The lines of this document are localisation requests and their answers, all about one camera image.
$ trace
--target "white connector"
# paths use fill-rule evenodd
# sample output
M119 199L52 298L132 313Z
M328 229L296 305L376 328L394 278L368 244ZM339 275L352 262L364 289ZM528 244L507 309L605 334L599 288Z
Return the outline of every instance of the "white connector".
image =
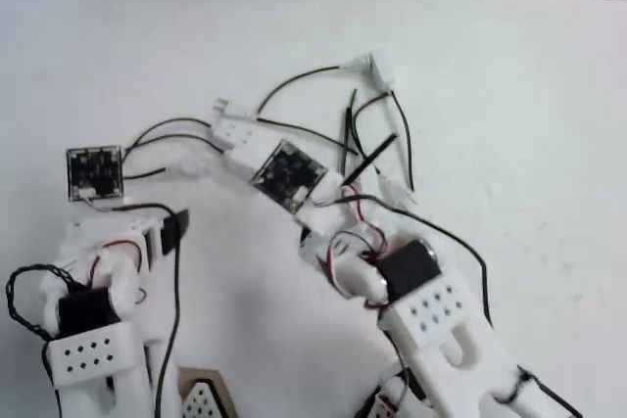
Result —
M415 206L417 206L415 193L409 188L390 180L383 173L378 173L377 179L381 196L392 206L408 210L412 210Z
M388 93L394 89L396 77L392 63L383 50L377 49L358 56L341 65L340 69L369 75L372 84L379 92Z

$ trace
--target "black wire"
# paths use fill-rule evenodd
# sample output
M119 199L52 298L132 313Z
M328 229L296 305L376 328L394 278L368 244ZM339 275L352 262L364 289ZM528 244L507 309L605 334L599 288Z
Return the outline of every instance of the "black wire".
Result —
M339 66L331 66L331 67L328 67L328 68L314 69L314 70L310 70L308 72L299 73L298 75L294 75L293 77L290 77L287 80L279 83L276 87L274 87L272 89L272 91L270 93L267 94L267 96L264 98L262 103L259 105L259 107L257 108L257 114L260 115L262 113L262 111L264 110L265 106L267 105L267 102L269 102L270 99L274 95L276 95L276 93L278 93L281 89L283 89L284 87L286 87L290 83L295 82L299 78L308 77L308 76L314 75L316 73L328 72L328 71L331 71L331 70L338 70L339 68L340 68Z
M68 271L66 271L65 269L60 268L59 266L56 266L54 264L41 264L41 263L32 264L30 266L23 266L21 268L18 268L13 273L11 273L11 276L9 276L9 280L7 281L7 286L5 288L5 291L7 293L7 306L9 309L9 316L13 320L18 322L20 325L26 327L26 329L29 332L34 333L39 338L41 338L44 342L46 342L41 350L41 362L43 363L43 367L46 370L48 379L50 379L50 384L52 384L52 387L54 388L54 381L52 379L52 369L50 368L50 361L48 360L48 354L47 354L48 345L52 340L54 340L54 338L41 325L30 323L28 320L26 320L21 315L19 315L18 311L15 308L16 280L18 279L18 276L20 276L21 274L32 272L32 271L51 272L52 274L60 278L64 283L66 283L66 286L68 287L69 292L75 289L82 289L84 288L84 286L74 281L74 279L72 278L72 275L69 274ZM54 391L55 391L55 398L57 400L57 408L59 409L59 418L63 418L63 411L61 409L61 399L59 397L59 391L57 391L56 388L54 389Z
M181 116L181 117L172 117L170 119L165 119L163 121L159 121L156 124L153 124L152 126L150 126L148 129L142 131L142 133L137 137L137 139L134 140L134 142L126 149L126 153L124 154L124 156L121 158L121 162L124 163L126 161L126 159L128 158L128 155L135 150L138 146L139 142L151 131L157 129L158 127L164 126L166 124L170 124L171 122L179 122L179 121L183 121L183 122L195 122L197 124L200 124L202 126L205 126L209 129L212 129L212 126L206 122L206 121L202 121L201 119L197 119L195 117L189 117L189 116Z
M340 173L342 176L346 176L346 163L349 157L349 146L351 144L351 130L353 126L353 105L357 99L357 88L353 90L351 94L351 101L349 106L344 111L344 148L342 149L342 156L340 157Z
M161 418L161 402L164 394L164 380L166 378L166 369L168 368L169 358L172 354L174 347L174 340L176 339L176 332L178 331L178 324L180 323L180 292L179 292L179 271L180 271L180 237L181 230L176 217L176 212L161 203L144 203L138 205L127 205L112 208L112 211L126 212L129 210L137 209L162 209L167 212L174 221L175 228L175 244L174 244L174 322L172 324L172 330L169 334L168 345L166 347L166 355L164 356L164 363L161 366L159 372L159 379L157 380L157 391L155 393L155 418Z
M161 168L156 168L154 170L145 171L144 173L137 173L135 175L127 175L124 177L124 180L139 180L141 178L148 178L149 176L159 175L160 173L164 173L166 171L168 171L168 169L162 166Z
M57 400L57 409L59 410L59 418L63 418L63 409L61 408L61 397L59 396L59 391L55 388L54 380L52 379L52 368L50 367L50 361L48 360L48 346L49 342L46 342L41 349L41 362L43 362L43 367L46 370L46 374L48 375L48 379L50 379L50 384L52 385L55 391L55 399Z
M401 119L403 120L403 127L405 128L405 140L407 141L408 146L408 179L410 183L410 189L413 191L413 162L412 162L412 154L411 154L411 134L410 134L410 124L408 123L408 118L405 116L405 112L403 108L401 108L401 104L399 103L399 99L396 96L396 92L392 91L390 93L392 95L392 99L394 100L394 104L396 108L399 110L401 114Z
M410 219L416 220L420 222L421 224L424 224L427 227L430 227L433 230L446 235L450 239L455 240L458 244L460 244L462 247L467 249L470 252L470 254L477 260L477 262L479 263L479 266L481 266L481 291L482 291L482 298L483 298L483 313L486 319L488 320L488 322L490 323L490 325L492 325L492 316L490 314L490 298L488 296L488 266L485 260L483 259L483 257L481 257L481 255L477 253L477 251L474 250L470 244L465 242L461 237L458 237L457 235L455 235L453 232L450 232L447 229L440 227L434 222L431 222L430 220L425 219L424 217L420 217L419 215L416 215L413 212L409 212L404 209L394 208L393 206L388 205L387 203L379 200L378 198L372 195L346 196L344 198L340 198L331 203L322 204L320 206L339 205L339 204L351 203L353 201L362 201L362 200L372 201L390 212L394 212L398 215L402 215L404 217L409 217Z
M258 117L256 119L256 122L260 122L263 124L270 124L273 126L286 127L288 129L295 129L297 131L307 132L308 134L319 137L320 139L324 139L325 141L330 142L331 144L334 144L344 149L344 144L342 142L336 141L332 137L325 136L324 134L314 131L313 129L309 129L307 127L299 126L297 124L290 124L288 122L275 121L273 119L265 119L264 117ZM350 152L351 154L355 154L355 155L357 154L357 152L354 151L353 149L349 149L348 152Z
M33 324L29 322L28 320L26 320L25 318L23 318L15 308L16 280L18 279L18 276L20 276L21 274L28 273L31 271L51 272L52 274L54 274L55 276L57 276L58 278L60 278L62 281L66 283L66 286L68 287L68 291L70 292L77 288L84 288L84 286L74 281L74 279L72 278L72 275L69 274L68 271L66 271L63 268L60 268L59 266L55 266L54 264L37 263L37 264L29 265L29 266L22 266L21 268L16 269L13 273L11 273L11 276L9 276L9 280L7 281L7 286L5 288L5 292L7 294L7 306L9 309L9 316L13 320L18 322L20 325L25 327L29 332L37 335L44 342L50 342L54 338L52 337L52 335L50 335L50 333L48 333L48 331L46 331L46 329L44 329L41 325Z
M204 137L197 136L195 134L174 133L174 134L164 134L163 136L153 137L152 139L147 139L147 140L145 140L143 142L140 142L140 143L137 143L137 142L133 143L129 148L126 149L126 154L124 154L124 158L122 159L122 162L128 156L128 154L130 154L133 150L138 149L140 147L147 146L149 144L153 144L155 142L163 141L164 139L194 139L196 141L204 142L205 144L207 144L211 148L215 149L217 152L219 152L221 154L224 154L224 149L221 149L220 147L218 147L216 144L214 144L209 139L205 139ZM163 173L163 172L165 172L167 170L168 170L167 168L162 166L160 168L156 168L154 170L146 171L144 173L138 173L138 174L135 174L135 175L126 175L124 177L124 180L138 180L140 178L147 178L149 176L158 175L158 174Z
M374 105L379 100L383 100L388 95L389 95L389 93L387 93L387 92L386 93L382 93L381 95L377 95L376 97L368 100L363 105L361 105L357 109L356 112L352 113L352 115L353 115L353 123L351 124L351 135L353 136L353 141L355 142L355 146L357 147L357 150L359 151L359 153L362 155L362 157L364 159L365 159L365 151L363 150L362 140L360 139L360 134L359 134L358 129L357 129L357 118L363 112L363 110L365 110L366 108L368 108L371 105Z
M363 159L363 161L351 172L351 174L344 179L344 181L342 182L342 186L348 186L353 184L353 182L355 182L355 180L360 177L363 171L371 166L372 163L376 160L377 157L379 157L379 155L383 151L390 147L390 145L397 139L397 137L399 137L397 134L390 134L385 139L385 141L383 141L374 151L372 151L372 154Z

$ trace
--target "wire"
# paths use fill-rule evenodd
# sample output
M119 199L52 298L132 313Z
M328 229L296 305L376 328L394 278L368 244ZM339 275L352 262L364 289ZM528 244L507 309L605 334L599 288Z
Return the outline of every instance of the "wire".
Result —
M50 361L48 360L48 346L49 342L44 343L43 348L41 349L41 362L43 363L43 368L46 370L46 374L48 375L48 379L50 380L50 384L52 385L53 390L55 391L55 399L57 400L57 409L59 410L59 418L63 418L63 409L61 408L61 397L59 396L59 391L55 388L54 380L52 379L52 368L50 367Z
M204 137L201 137L201 136L196 136L195 134L175 133L175 134L164 134L163 136L153 137L152 139L147 139L147 140L145 140L143 142L140 142L140 143L133 143L129 148L126 149L126 154L124 154L124 159L128 156L128 154L130 154L135 149L139 149L140 147L144 147L144 146L147 146L149 144L153 144L155 142L163 141L164 139L173 139L173 138L176 138L176 139L194 139L196 141L201 141L201 142L204 142L205 144L207 144L208 146L210 146L212 149L216 150L216 152L219 152L220 154L224 154L224 149L221 149L220 147L218 147L216 144L214 144L209 139L205 139ZM138 174L135 174L135 175L126 175L124 177L124 180L138 180L140 178L147 178L149 176L159 175L160 173L164 173L166 171L168 171L168 169L166 167L162 166L160 168L156 168L154 170L146 171L144 173L138 173Z
M351 101L349 106L344 111L344 148L342 149L342 156L340 157L340 173L342 176L346 176L346 163L349 157L349 145L351 141L351 131L353 126L353 105L357 99L357 88L353 90L351 94Z
M390 93L390 95L392 95L392 100L394 100L394 104L396 105L396 108L399 110L399 113L401 114L401 119L403 120L403 127L405 128L405 140L407 141L407 146L408 146L408 179L410 183L410 189L414 191L410 124L408 123L408 118L405 116L405 112L403 111L403 108L401 108L401 104L399 103L399 99L396 96L396 92L393 90Z
M180 323L180 288L179 288L179 274L180 274L180 238L181 230L176 213L161 203L144 203L138 205L127 205L111 208L111 211L126 212L130 210L138 209L161 209L167 212L174 221L175 229L175 244L174 244L174 322L169 334L168 345L166 347L166 355L164 356L164 362L159 372L159 379L157 380L157 391L155 393L155 418L161 418L161 402L164 394L164 380L166 378L166 370L168 368L169 358L171 357L174 347L174 340L176 339L176 332L178 331L178 325Z
M37 264L29 265L29 266L22 266L21 268L16 269L13 273L11 273L11 276L9 276L9 280L7 281L7 286L5 288L5 292L7 294L7 306L8 306L8 309L9 309L9 316L13 320L18 322L20 325L25 327L29 332L34 333L35 335L37 335L44 342L50 342L50 341L54 340L54 338L52 337L52 335L50 335L50 333L48 333L48 331L46 329L44 329L41 325L33 324L33 323L29 322L28 320L26 320L25 318L23 318L18 313L18 311L15 308L15 284L16 284L16 280L18 279L18 277L21 274L28 273L28 272L31 272L31 271L49 271L49 272L51 272L52 274L57 276L59 279L61 279L64 283L66 283L66 286L67 286L69 292L72 292L72 291L74 291L76 289L82 289L85 286L83 286L82 284L74 281L74 279L72 278L72 275L69 274L68 271L66 271L65 269L60 268L59 266L56 266L54 264L37 263Z
M48 345L54 340L52 335L48 333L41 325L30 323L28 320L23 318L15 308L15 284L18 276L21 274L32 272L32 271L49 271L58 278L60 278L66 286L68 287L68 291L72 291L76 288L84 288L84 286L72 278L72 275L68 273L63 268L56 266L54 264L32 264L30 266L23 266L14 271L9 277L9 281L7 281L6 293L7 293L7 306L9 309L9 316L18 322L20 325L26 327L29 332L34 333L39 338L41 338L44 342L46 342L41 349L41 362L43 363L43 367L46 370L46 374L48 375L48 379L50 379L50 384L54 389L54 382L52 380L52 369L50 367L50 361L48 360ZM61 398L59 397L59 391L54 389L55 399L57 400L57 408L59 410L59 418L63 418L63 410L61 409Z
M295 82L296 80L298 80L300 78L309 77L310 75L314 75L314 74L321 73L321 72L328 72L328 71L331 71L331 70L338 70L339 68L340 68L339 66L331 66L331 67L328 67L328 68L314 69L314 70L310 70L308 72L299 73L298 75L294 75L293 77L290 77L287 80L284 80L283 82L279 83L276 87L274 87L270 93L267 94L267 96L264 98L262 103L257 108L257 114L260 115L262 113L262 111L264 110L265 106L267 105L267 102L269 102L270 99L274 95L276 95L280 90L285 88L290 83Z
M209 129L212 129L212 126L206 122L206 121L202 121L201 119L197 119L195 117L189 117L189 116L181 116L181 117L172 117L170 119L166 119L163 121L159 121L156 124L153 124L152 126L150 126L148 129L144 130L141 134L139 134L139 136L137 137L137 139L135 139L135 141L126 149L126 153L124 154L124 156L121 158L121 162L124 163L126 161L126 159L128 158L128 155L134 150L136 149L139 144L139 142L151 131L157 129L158 127L164 126L166 124L170 124L172 122L195 122L197 124L200 124L202 126L205 126Z
M447 229L440 227L434 222L431 222L430 220L425 219L424 217L420 217L419 215L416 215L407 210L394 208L393 206L388 205L387 203L381 201L380 199L372 195L346 196L343 198L339 198L335 201L331 201L329 203L317 203L316 205L319 207L325 207L325 206L339 205L339 204L344 204L344 203L351 203L353 201L372 201L390 212L416 220L417 222L420 222L421 224L424 224L427 227L430 227L431 229L437 232L440 232L443 235L446 235L447 237L455 240L458 244L460 244L462 247L467 249L470 252L470 254L477 260L477 262L479 263L479 266L481 267L481 291L482 291L482 298L483 298L483 313L486 319L488 320L488 322L490 323L490 325L492 325L492 316L490 314L490 299L488 296L488 266L485 260L483 259L483 257L479 253L477 253L477 251L473 249L470 244L465 242L461 237L458 237L457 235L455 235L453 232L450 232Z
M351 134L353 136L353 141L355 142L355 146L357 147L357 150L359 151L359 153L362 155L362 157L364 159L365 159L365 151L363 150L362 141L360 139L359 132L358 132L358 129L357 129L357 118L363 112L363 110L365 110L366 108L368 108L371 105L374 105L379 100L383 100L388 95L389 95L389 93L387 93L387 92L386 93L382 93L381 95L377 95L376 97L371 98L370 100L365 102L363 105L361 105L357 109L356 112L352 113L352 115L353 115L353 123L351 124Z
M115 247L118 245L132 245L133 247L137 249L137 253L139 254L139 257L137 258L137 272L139 273L141 271L141 263L142 263L141 248L132 240L114 240L113 242L108 242L104 244L101 248L108 249L110 247ZM94 262L91 263L91 268L89 269L89 286L93 284L94 272L96 271L96 266L100 262L100 259L101 258L99 256L96 256L96 259L94 259Z
M351 174L344 179L342 185L350 185L355 182L355 180L360 177L363 171L371 166L372 163L376 160L377 157L379 157L379 155L381 155L383 151L390 147L390 145L397 139L397 137L399 137L397 134L390 134L385 139L385 141L383 141L376 149L374 149L374 151L372 151L369 156L365 157L363 161L351 172Z
M403 401L405 400L405 397L410 391L410 369L405 364L405 360L403 359L403 355L401 354L401 350L399 349L399 347L396 346L396 344L392 341L392 338L387 333L384 332L384 335L385 335L385 338L387 338L392 344L392 348L394 348L396 355L399 357L399 363L401 363L401 368L403 369L403 381L405 382L405 385L403 386L403 391L401 392L401 396L399 396L399 402L396 408L396 414L400 414Z
M137 301L135 303L135 305L140 305L142 302L146 301L146 298L148 297L148 293L146 292L145 289L143 288L139 288L139 292L142 293L144 295L143 298L141 298L139 301Z
M161 168L145 171L143 173L137 173L135 175L125 175L124 180L139 180L141 178L148 178L149 176L159 175L160 173L165 173L166 171L168 171L168 169L162 166Z
M331 144L334 144L336 146L339 146L340 148L344 149L344 144L340 141L336 141L335 139L333 139L332 137L326 136L320 132L314 131L313 129L309 129L307 127L304 126L299 126L298 124L290 124L288 122L282 122L282 121L275 121L273 119L265 119L264 117L257 117L255 119L256 122L260 122L262 124L269 124L272 126L279 126L279 127L286 127L288 129L295 129L297 131L303 131L306 132L308 134L311 134L312 136L316 136L319 137L320 139L323 139L327 142L330 142ZM356 151L354 151L353 149L348 149L348 152L350 152L351 154L357 154Z

